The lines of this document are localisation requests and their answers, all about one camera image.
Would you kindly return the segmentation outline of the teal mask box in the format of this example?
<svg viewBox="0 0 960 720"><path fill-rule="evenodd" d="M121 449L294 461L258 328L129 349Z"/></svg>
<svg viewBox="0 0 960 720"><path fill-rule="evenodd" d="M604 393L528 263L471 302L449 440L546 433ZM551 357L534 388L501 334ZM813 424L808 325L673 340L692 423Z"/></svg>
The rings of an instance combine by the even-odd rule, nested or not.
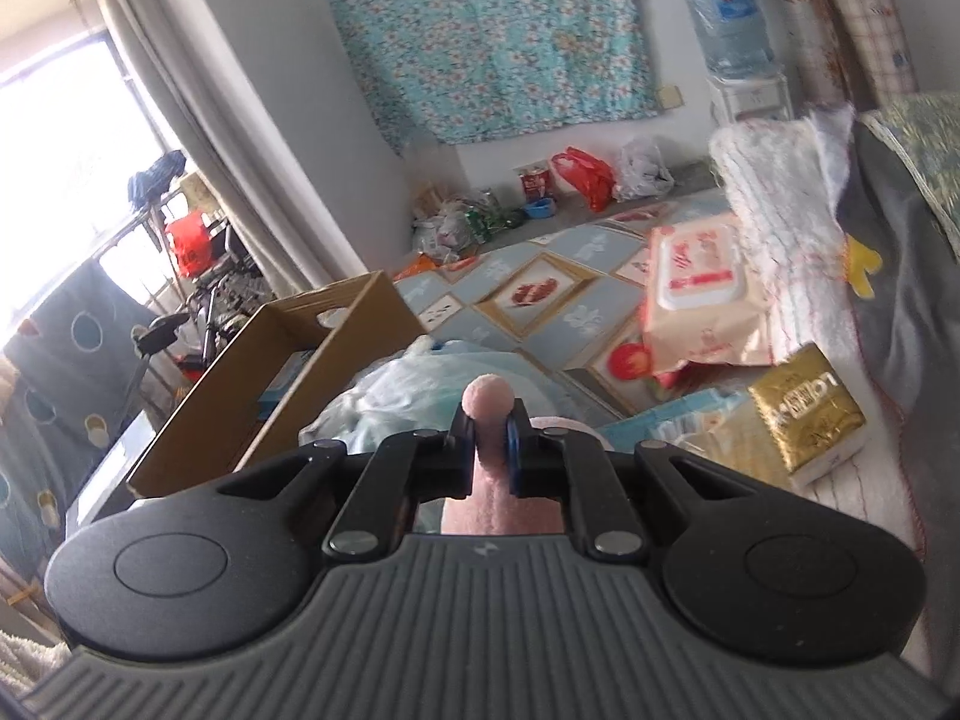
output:
<svg viewBox="0 0 960 720"><path fill-rule="evenodd" d="M257 419L259 421L267 421L272 416L272 413L280 405L283 397L288 394L288 390L293 387L293 383L311 360L313 354L312 349L298 349L286 358L286 361L257 398Z"/></svg>

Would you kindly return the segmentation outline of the teal waffle towel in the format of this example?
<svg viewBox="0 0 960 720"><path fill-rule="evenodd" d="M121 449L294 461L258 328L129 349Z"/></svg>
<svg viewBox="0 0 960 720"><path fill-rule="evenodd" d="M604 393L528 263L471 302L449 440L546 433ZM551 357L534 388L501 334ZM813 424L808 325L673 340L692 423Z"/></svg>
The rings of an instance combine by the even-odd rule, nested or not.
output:
<svg viewBox="0 0 960 720"><path fill-rule="evenodd" d="M619 452L631 452L645 440L658 440L709 460L719 460L731 447L731 441L719 437L718 429L746 401L745 390L706 388L599 427L597 433Z"/></svg>

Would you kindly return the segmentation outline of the grey window curtain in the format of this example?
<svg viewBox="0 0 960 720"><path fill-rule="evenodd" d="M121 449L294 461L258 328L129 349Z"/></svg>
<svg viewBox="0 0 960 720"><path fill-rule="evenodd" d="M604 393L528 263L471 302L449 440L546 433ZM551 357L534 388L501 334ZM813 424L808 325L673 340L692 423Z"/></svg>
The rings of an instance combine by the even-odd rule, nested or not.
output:
<svg viewBox="0 0 960 720"><path fill-rule="evenodd" d="M368 270L206 0L98 0L98 7L140 88L277 296Z"/></svg>

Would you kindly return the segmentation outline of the blue bowl on floor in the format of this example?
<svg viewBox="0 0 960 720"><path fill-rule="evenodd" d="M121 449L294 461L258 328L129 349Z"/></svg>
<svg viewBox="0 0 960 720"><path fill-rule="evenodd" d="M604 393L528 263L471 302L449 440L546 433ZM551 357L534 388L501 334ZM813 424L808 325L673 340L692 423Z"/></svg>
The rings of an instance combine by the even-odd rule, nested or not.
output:
<svg viewBox="0 0 960 720"><path fill-rule="evenodd" d="M553 197L540 197L529 200L523 206L524 213L531 220L548 220L556 215L556 202Z"/></svg>

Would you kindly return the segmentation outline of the white water dispenser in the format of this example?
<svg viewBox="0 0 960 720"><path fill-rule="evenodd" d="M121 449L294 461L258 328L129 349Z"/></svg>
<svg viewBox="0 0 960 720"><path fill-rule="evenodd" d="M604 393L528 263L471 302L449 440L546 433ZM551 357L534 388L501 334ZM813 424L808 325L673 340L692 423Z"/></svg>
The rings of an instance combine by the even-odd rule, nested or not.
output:
<svg viewBox="0 0 960 720"><path fill-rule="evenodd" d="M786 122L794 117L788 78L784 73L742 80L709 75L708 83L711 115L720 127L752 119Z"/></svg>

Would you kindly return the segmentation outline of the green floral pillow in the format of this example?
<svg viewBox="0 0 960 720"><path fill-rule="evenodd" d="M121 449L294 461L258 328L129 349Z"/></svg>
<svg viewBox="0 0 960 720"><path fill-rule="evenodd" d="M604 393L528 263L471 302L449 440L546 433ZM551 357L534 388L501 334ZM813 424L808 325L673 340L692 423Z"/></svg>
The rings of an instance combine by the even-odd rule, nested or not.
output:
<svg viewBox="0 0 960 720"><path fill-rule="evenodd" d="M958 94L908 94L862 114L861 122L907 168L958 257Z"/></svg>

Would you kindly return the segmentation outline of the brown cardboard box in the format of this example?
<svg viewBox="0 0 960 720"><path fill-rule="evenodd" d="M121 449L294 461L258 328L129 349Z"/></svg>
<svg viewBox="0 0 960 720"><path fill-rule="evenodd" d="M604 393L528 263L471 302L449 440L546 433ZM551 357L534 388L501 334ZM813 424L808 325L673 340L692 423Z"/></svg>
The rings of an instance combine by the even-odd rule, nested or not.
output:
<svg viewBox="0 0 960 720"><path fill-rule="evenodd" d="M163 497L296 449L299 431L356 374L421 333L381 271L263 305L153 439L128 487Z"/></svg>

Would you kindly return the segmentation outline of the translucent FamilyMart plastic bag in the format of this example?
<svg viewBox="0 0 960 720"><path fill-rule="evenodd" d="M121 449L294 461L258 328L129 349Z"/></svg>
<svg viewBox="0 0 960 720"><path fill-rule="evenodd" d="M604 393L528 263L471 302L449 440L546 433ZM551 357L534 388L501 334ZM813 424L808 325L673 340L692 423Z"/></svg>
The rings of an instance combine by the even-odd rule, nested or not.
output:
<svg viewBox="0 0 960 720"><path fill-rule="evenodd" d="M372 452L392 434L451 426L464 388L483 374L506 379L530 416L559 416L599 429L613 416L581 390L514 351L470 341L418 337L397 355L356 374L345 392L301 426L298 442L340 440L352 454Z"/></svg>

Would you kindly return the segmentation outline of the blue water jug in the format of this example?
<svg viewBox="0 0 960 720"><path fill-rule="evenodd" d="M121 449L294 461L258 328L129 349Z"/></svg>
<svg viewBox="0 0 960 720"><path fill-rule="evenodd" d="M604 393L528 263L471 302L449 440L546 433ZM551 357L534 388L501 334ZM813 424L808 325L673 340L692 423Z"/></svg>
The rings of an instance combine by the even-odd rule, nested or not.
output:
<svg viewBox="0 0 960 720"><path fill-rule="evenodd" d="M776 59L758 0L685 0L709 75L771 75Z"/></svg>

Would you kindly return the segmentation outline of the grey blanket yellow patches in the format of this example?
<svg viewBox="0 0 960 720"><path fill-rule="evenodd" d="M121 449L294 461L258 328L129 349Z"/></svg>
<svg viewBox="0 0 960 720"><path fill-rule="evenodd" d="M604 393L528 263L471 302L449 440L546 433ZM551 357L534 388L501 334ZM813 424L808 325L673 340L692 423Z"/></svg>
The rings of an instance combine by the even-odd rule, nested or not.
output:
<svg viewBox="0 0 960 720"><path fill-rule="evenodd" d="M853 127L848 188L836 219L877 252L856 299L867 376L892 415L910 515L928 578L932 679L958 691L958 263L907 166Z"/></svg>

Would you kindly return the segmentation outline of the orange snack bag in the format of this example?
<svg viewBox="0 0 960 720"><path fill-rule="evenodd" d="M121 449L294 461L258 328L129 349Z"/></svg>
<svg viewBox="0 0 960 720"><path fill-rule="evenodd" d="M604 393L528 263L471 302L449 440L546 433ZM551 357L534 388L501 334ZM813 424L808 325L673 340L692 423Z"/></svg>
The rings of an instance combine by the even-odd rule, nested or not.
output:
<svg viewBox="0 0 960 720"><path fill-rule="evenodd" d="M428 257L427 254L416 254L407 265L402 266L400 270L397 270L392 275L392 279L394 281L402 281L415 277L415 275L421 275L421 273L430 273L430 271L438 270L438 268L439 263L431 257Z"/></svg>

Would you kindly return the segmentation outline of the pink plush pig toy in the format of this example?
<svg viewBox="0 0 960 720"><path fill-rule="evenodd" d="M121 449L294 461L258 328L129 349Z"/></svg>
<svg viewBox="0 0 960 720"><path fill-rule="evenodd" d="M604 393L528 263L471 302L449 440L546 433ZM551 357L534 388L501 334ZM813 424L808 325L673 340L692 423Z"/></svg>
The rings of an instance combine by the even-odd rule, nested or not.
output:
<svg viewBox="0 0 960 720"><path fill-rule="evenodd" d="M493 374L473 379L460 406L475 422L472 492L444 500L441 533L454 536L555 535L565 531L562 506L555 500L519 499L509 490L508 416L514 392Z"/></svg>

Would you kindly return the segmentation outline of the red carton on floor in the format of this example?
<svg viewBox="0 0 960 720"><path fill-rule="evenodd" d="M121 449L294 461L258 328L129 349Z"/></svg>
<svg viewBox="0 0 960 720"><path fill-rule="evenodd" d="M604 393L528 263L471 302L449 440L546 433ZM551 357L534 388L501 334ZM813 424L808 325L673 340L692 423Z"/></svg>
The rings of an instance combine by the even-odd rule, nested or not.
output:
<svg viewBox="0 0 960 720"><path fill-rule="evenodd" d="M546 199L555 193L553 188L553 176L551 175L550 164L540 161L540 163L526 164L516 167L517 179L523 189L524 202L534 203L537 200Z"/></svg>

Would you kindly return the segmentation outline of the baby wipes pack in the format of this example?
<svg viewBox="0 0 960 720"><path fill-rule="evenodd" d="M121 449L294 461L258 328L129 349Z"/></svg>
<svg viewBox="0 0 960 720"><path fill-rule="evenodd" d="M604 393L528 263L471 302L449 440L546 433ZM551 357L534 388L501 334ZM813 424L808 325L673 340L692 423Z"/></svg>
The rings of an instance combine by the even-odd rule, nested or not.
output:
<svg viewBox="0 0 960 720"><path fill-rule="evenodd" d="M660 376L773 362L768 299L734 213L654 227L641 335Z"/></svg>

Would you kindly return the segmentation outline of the floral teal wall cloth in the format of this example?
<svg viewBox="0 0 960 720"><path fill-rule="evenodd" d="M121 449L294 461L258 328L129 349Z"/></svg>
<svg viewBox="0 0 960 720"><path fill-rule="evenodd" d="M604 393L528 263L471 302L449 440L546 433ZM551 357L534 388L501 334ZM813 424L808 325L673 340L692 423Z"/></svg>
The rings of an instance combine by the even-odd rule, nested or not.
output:
<svg viewBox="0 0 960 720"><path fill-rule="evenodd" d="M641 0L329 0L392 148L658 115Z"/></svg>

